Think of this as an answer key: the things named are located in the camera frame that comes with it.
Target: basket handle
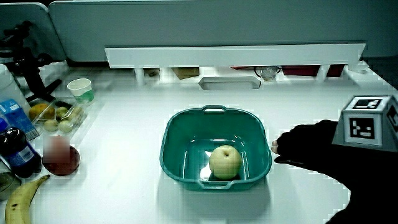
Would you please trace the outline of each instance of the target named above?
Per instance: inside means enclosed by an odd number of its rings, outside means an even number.
[[[228,190],[232,186],[231,181],[209,182],[198,180],[197,182],[203,190]]]
[[[212,113],[212,112],[226,112],[227,109],[225,106],[222,105],[208,105],[201,108],[205,113]]]

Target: banana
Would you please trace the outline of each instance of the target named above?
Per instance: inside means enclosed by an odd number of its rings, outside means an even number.
[[[50,175],[24,183],[10,195],[6,205],[7,224],[30,224],[29,207],[37,189]]]

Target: black bottle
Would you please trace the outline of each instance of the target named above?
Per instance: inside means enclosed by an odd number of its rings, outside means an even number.
[[[42,170],[42,157],[18,128],[4,129],[0,125],[0,155],[10,165],[11,171],[22,178]]]

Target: fruit container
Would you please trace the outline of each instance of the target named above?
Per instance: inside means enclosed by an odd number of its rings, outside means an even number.
[[[57,98],[51,103],[38,100],[32,103],[29,118],[41,136],[72,138],[87,117],[85,111],[85,105],[74,98]]]
[[[210,170],[214,149],[233,146],[243,164],[233,179],[217,179]],[[168,122],[160,150],[163,171],[188,190],[247,190],[268,174],[271,152],[261,121],[224,106],[181,111]]]

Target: blue label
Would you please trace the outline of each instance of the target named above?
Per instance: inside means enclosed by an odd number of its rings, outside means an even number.
[[[32,150],[32,146],[28,144],[23,150],[9,156],[4,156],[4,158],[10,166],[22,166],[33,158],[34,154]]]

